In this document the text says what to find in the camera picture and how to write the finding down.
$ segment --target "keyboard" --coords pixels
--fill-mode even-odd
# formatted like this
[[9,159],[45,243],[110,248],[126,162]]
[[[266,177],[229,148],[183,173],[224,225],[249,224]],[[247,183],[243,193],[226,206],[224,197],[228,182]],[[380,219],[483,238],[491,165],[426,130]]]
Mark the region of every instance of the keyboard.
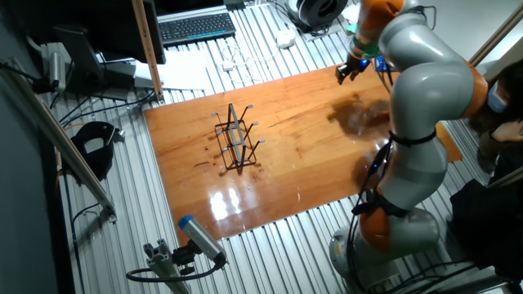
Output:
[[235,35],[229,13],[198,16],[159,24],[163,45],[171,47]]

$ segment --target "wooden board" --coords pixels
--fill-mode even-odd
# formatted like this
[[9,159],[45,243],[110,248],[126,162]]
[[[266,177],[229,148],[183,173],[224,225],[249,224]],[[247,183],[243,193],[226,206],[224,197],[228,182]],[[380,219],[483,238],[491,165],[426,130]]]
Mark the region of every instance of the wooden board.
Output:
[[[244,118],[259,123],[250,141],[266,141],[257,164],[241,170],[226,170],[230,152],[221,151],[225,137],[211,115],[226,121],[229,103],[239,116],[253,105]],[[145,119],[175,224],[191,214],[219,239],[357,193],[388,137],[387,111],[374,71],[339,86],[331,67],[150,109]],[[450,162],[461,159],[446,130],[437,130]]]

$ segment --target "monitor stand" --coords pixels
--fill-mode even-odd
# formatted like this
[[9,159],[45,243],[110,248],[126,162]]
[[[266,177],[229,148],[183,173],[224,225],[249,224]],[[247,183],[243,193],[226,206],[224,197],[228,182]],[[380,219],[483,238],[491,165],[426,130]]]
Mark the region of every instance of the monitor stand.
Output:
[[135,65],[101,64],[87,39],[87,30],[73,25],[55,27],[58,38],[74,62],[66,91],[81,96],[127,100],[134,85]]

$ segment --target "metal bracket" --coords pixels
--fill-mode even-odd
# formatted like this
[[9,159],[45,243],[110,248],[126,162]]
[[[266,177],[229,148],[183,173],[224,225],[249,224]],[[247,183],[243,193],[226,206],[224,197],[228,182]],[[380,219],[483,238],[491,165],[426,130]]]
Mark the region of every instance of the metal bracket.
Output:
[[[253,107],[252,105],[248,105],[247,107],[245,107],[245,110],[242,113],[241,118],[238,119],[236,116],[235,107],[232,105],[232,103],[230,103],[229,111],[227,114],[227,122],[222,123],[220,121],[220,123],[218,123],[217,125],[214,126],[216,135],[217,136],[223,135],[226,138],[227,145],[226,145],[226,147],[221,148],[221,151],[222,152],[230,151],[231,156],[233,158],[231,165],[226,164],[226,169],[228,169],[228,170],[256,164],[257,159],[256,159],[256,155],[254,154],[254,151],[256,150],[256,148],[259,146],[260,143],[265,142],[264,139],[261,139],[253,147],[253,145],[250,141],[249,133],[254,126],[258,125],[258,122],[253,122],[250,125],[250,127],[247,128],[245,121],[244,121],[244,116],[245,116],[245,113],[247,112],[247,110],[251,109],[252,107]],[[216,117],[218,117],[218,119],[220,119],[218,113],[213,113],[212,116],[216,116]],[[242,131],[242,127],[241,127],[242,124],[244,125],[245,131],[246,131],[245,136],[244,136],[244,132]],[[246,142],[249,142],[249,144],[250,144],[251,153],[249,156],[247,156],[245,158],[245,154],[246,154],[246,151],[248,148]]]
[[[181,277],[180,271],[172,263],[171,250],[165,240],[160,239],[157,242],[157,247],[153,247],[150,243],[144,245],[144,252],[149,257],[147,259],[147,265],[160,278]],[[176,294],[190,294],[190,290],[185,282],[171,282],[165,284]]]

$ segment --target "wooden post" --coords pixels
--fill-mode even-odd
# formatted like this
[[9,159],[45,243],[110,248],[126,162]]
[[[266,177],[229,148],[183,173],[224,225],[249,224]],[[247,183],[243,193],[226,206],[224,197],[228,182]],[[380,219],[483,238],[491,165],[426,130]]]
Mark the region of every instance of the wooden post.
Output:
[[144,46],[145,58],[149,64],[150,76],[153,80],[154,94],[158,102],[163,103],[163,89],[160,75],[158,73],[158,66],[156,58],[154,57],[153,42],[150,39],[149,26],[147,25],[147,17],[145,16],[145,8],[143,0],[132,0],[132,7],[140,30],[141,43]]

